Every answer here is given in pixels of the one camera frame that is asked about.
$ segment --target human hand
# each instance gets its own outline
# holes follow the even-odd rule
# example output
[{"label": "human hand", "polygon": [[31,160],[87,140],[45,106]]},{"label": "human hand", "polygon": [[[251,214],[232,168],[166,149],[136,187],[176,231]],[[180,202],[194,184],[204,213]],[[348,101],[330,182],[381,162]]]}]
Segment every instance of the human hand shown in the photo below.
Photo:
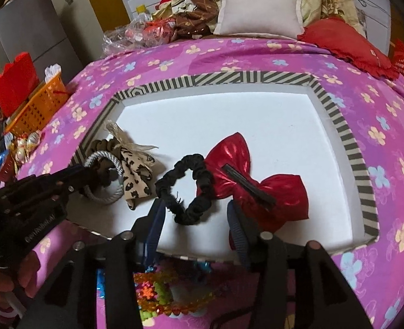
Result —
[{"label": "human hand", "polygon": [[[24,288],[26,295],[32,298],[36,293],[36,280],[38,270],[41,268],[36,252],[30,252],[21,262],[18,270],[18,282]],[[0,292],[11,292],[15,285],[13,280],[0,271]],[[7,301],[0,294],[0,308],[10,308]]]}]

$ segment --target refrigerator door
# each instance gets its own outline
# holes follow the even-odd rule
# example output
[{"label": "refrigerator door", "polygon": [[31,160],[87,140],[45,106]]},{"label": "refrigerator door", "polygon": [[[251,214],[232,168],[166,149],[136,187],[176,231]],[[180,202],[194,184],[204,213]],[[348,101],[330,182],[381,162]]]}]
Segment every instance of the refrigerator door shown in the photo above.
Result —
[{"label": "refrigerator door", "polygon": [[83,69],[68,38],[64,39],[61,43],[51,48],[33,62],[39,80],[42,81],[45,79],[45,68],[56,63],[62,67],[62,80],[65,85]]},{"label": "refrigerator door", "polygon": [[0,9],[0,43],[10,61],[21,52],[36,60],[66,37],[51,0],[11,0]]}]

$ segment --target pillow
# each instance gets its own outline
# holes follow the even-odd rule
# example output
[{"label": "pillow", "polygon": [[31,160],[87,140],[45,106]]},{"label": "pillow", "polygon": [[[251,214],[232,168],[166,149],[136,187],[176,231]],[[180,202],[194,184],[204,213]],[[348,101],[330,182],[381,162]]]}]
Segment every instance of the pillow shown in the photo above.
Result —
[{"label": "pillow", "polygon": [[384,76],[394,80],[399,77],[398,70],[385,54],[338,17],[320,19],[312,23],[306,27],[303,35],[298,36],[298,40],[328,49],[337,58],[376,78]]},{"label": "pillow", "polygon": [[296,39],[301,0],[222,0],[215,35]]}]

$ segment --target white pillow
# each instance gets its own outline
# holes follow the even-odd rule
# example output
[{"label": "white pillow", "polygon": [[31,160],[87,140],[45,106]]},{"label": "white pillow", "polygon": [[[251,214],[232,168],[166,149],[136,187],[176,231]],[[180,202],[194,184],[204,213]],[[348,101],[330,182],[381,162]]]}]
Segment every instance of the white pillow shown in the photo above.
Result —
[{"label": "white pillow", "polygon": [[304,33],[301,0],[222,0],[215,35],[292,38]]}]

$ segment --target hair tie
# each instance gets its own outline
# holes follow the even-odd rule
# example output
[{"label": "hair tie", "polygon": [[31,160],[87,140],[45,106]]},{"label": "hair tie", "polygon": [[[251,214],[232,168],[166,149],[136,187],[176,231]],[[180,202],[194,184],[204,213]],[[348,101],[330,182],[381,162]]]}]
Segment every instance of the hair tie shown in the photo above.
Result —
[{"label": "hair tie", "polygon": [[[185,210],[182,202],[178,202],[171,195],[171,187],[176,180],[185,176],[185,171],[193,171],[193,179],[196,180],[197,187],[201,193],[190,203]],[[175,222],[181,225],[194,225],[202,214],[211,207],[211,199],[214,198],[214,188],[212,186],[213,176],[206,169],[204,158],[200,154],[188,155],[174,165],[174,169],[168,171],[155,183],[158,198],[164,200],[166,207],[175,214]]]}]

